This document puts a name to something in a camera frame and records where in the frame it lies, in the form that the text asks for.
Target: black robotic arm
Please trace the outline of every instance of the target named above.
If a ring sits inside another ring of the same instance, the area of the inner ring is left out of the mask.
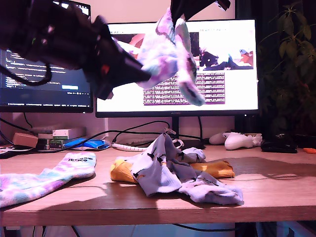
[[[176,21],[185,14],[188,20],[213,2],[218,3],[216,0],[172,0],[172,18]],[[225,10],[230,6],[229,0],[220,2]],[[145,81],[151,76],[112,40],[101,16],[91,23],[74,4],[65,9],[53,0],[0,0],[0,6],[0,48],[46,64],[42,81],[28,81],[0,66],[0,73],[18,82],[33,86],[49,82],[50,64],[70,70],[83,69],[95,97],[105,100],[114,87]]]

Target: cable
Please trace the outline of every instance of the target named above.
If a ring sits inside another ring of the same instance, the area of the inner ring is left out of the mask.
[[[25,114],[25,113],[23,113],[23,114],[24,114],[24,118],[25,118],[26,123],[27,123],[31,128],[33,128],[33,126],[29,123],[28,119],[26,118],[26,114]]]
[[[195,138],[195,139],[200,140],[200,137],[195,137],[195,136],[190,136],[190,135],[179,134],[179,137],[190,137],[190,138]]]
[[[43,230],[41,232],[41,237],[44,237],[46,235],[46,226],[43,226]]]
[[[93,135],[92,137],[89,137],[81,142],[78,142],[70,147],[67,147],[67,148],[63,148],[63,149],[60,149],[60,150],[51,150],[51,151],[38,151],[40,153],[57,153],[57,152],[62,152],[62,151],[66,151],[66,150],[69,150],[69,149],[72,149],[72,148],[75,148],[76,146],[80,145],[80,144],[83,144],[97,136],[100,136],[104,133],[109,133],[109,132],[120,132],[120,133],[130,133],[130,134],[157,134],[157,135],[160,135],[161,133],[160,132],[130,132],[130,131],[120,131],[120,130],[108,130],[108,131],[103,131],[103,132],[100,132],[98,134],[95,134]]]
[[[16,150],[16,149],[2,149],[5,152],[28,152],[30,150],[34,149],[34,147],[24,150]]]
[[[20,83],[23,83],[25,85],[39,86],[39,85],[44,85],[44,84],[50,82],[50,80],[51,80],[52,74],[51,74],[50,66],[48,63],[46,63],[45,66],[46,66],[45,77],[40,81],[30,81],[30,80],[26,80],[26,79],[23,79],[21,77],[18,77],[16,74],[13,74],[7,68],[5,68],[4,66],[1,66],[1,65],[0,65],[0,73],[4,74],[4,75],[20,82]]]
[[[11,142],[0,130],[0,136],[5,140],[7,141],[8,143],[10,143],[11,145],[14,145],[13,142]]]
[[[162,121],[162,120],[156,120],[156,121],[144,123],[144,124],[139,125],[139,126],[135,126],[135,127],[128,128],[128,129],[126,129],[126,130],[124,130],[124,131],[128,131],[128,130],[132,130],[132,129],[135,129],[135,128],[139,128],[139,127],[142,127],[142,126],[145,126],[145,125],[148,125],[148,124],[151,124],[151,123],[155,123],[155,122],[163,122],[163,123],[166,123],[166,124],[168,125],[168,128],[170,128],[170,124],[169,124],[168,122]],[[120,134],[122,134],[122,132],[120,132],[119,134],[117,134],[117,135],[115,136],[115,138],[112,140],[113,143],[117,141],[117,138],[118,138],[118,136],[119,136]]]
[[[23,131],[29,132],[28,129],[23,128],[23,127],[20,127],[20,126],[15,125],[15,124],[12,124],[12,123],[10,123],[10,122],[8,122],[8,121],[2,119],[2,118],[0,118],[0,121],[4,122],[4,123],[6,123],[6,124],[8,124],[8,125],[10,125],[10,126],[12,126],[12,127],[16,127],[16,128],[19,128],[19,129],[21,129],[21,130],[23,130]]]
[[[198,123],[199,123],[199,137],[200,140],[203,141],[203,131],[202,131],[202,122],[201,122],[201,117],[198,116]]]
[[[230,232],[230,231],[237,231],[239,230],[243,225],[241,225],[240,227],[236,227],[236,228],[231,228],[231,229],[211,229],[211,230],[207,230],[207,229],[199,229],[199,228],[195,228],[195,227],[191,227],[191,226],[185,226],[185,225],[181,225],[181,224],[173,224],[175,226],[178,227],[182,227],[185,229],[189,229],[192,231],[201,231],[201,232]]]
[[[79,235],[78,231],[75,229],[75,227],[74,227],[74,226],[71,226],[71,228],[72,228],[73,231],[75,232],[76,236],[77,236],[77,237],[80,237],[80,235]]]

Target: wall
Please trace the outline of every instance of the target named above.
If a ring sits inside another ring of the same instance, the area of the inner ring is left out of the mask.
[[[170,0],[148,1],[148,0],[81,0],[91,5],[92,20],[97,15],[103,15],[107,22],[144,22],[157,21],[170,6]],[[227,12],[212,4],[199,12],[192,20],[206,19],[232,19],[235,17],[235,0],[231,1],[231,7]],[[28,127],[21,113],[2,113],[3,119],[13,122],[17,125]],[[92,114],[27,114],[30,123],[33,126],[47,126],[56,123],[65,123],[69,126],[86,126],[88,135],[109,129],[124,130],[134,125],[157,120],[157,118],[96,118]],[[171,122],[170,118],[159,118]],[[205,117],[202,118],[204,137],[209,137],[217,132],[234,128],[234,117]],[[150,125],[139,129],[139,131],[162,131],[162,125]],[[1,123],[2,132],[10,139],[18,129],[12,129],[6,124]],[[198,119],[181,118],[180,133],[188,135],[199,135]]]

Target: orange object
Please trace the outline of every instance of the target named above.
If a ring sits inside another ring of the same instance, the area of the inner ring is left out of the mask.
[[[316,154],[316,149],[314,148],[303,148],[303,151],[308,154]]]

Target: white game controller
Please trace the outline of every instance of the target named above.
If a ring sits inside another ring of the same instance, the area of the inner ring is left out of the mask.
[[[209,143],[211,145],[223,145],[227,139],[227,136],[224,136],[223,134],[229,134],[230,132],[220,132],[220,133],[217,133],[213,136],[211,136],[209,138]]]
[[[255,136],[251,135],[243,135],[236,132],[223,133],[223,136],[226,136],[227,139],[225,141],[226,150],[235,150],[238,148],[252,148],[256,146],[260,146],[262,141],[262,136],[258,133]]]

